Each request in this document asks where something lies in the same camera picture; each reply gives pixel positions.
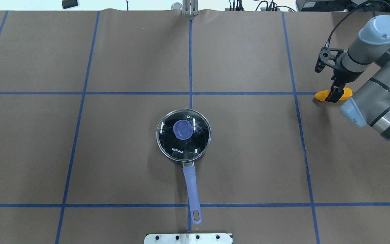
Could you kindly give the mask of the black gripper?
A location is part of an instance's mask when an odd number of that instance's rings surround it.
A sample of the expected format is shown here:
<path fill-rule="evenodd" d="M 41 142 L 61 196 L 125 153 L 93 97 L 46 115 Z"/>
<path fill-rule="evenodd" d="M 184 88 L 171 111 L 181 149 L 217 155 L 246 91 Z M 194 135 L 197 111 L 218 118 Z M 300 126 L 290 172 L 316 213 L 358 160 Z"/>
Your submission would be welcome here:
<path fill-rule="evenodd" d="M 330 91 L 326 97 L 326 102 L 337 103 L 342 97 L 342 89 L 346 84 L 354 82 L 358 78 L 358 73 L 346 69 L 341 61 L 337 61 L 334 65 L 334 75 Z"/>

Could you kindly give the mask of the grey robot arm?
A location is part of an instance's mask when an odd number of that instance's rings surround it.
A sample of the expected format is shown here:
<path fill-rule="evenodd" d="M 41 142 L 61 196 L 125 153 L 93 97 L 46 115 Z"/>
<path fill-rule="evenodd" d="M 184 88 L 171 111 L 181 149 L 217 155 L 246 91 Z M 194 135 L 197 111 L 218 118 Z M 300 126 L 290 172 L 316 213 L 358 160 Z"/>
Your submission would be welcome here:
<path fill-rule="evenodd" d="M 346 50 L 330 48 L 327 41 L 315 71 L 333 68 L 333 83 L 325 100 L 336 103 L 345 94 L 346 84 L 357 80 L 372 64 L 378 71 L 353 92 L 340 111 L 356 126 L 368 125 L 390 142 L 390 15 L 368 20 Z"/>

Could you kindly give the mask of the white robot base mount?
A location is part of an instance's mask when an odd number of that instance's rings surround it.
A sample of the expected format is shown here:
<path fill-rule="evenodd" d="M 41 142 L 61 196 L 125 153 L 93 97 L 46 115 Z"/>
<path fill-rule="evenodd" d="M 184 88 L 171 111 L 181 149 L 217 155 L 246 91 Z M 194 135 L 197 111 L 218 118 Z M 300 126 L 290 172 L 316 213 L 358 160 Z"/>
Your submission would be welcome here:
<path fill-rule="evenodd" d="M 148 234 L 144 244 L 233 244 L 231 233 Z"/>

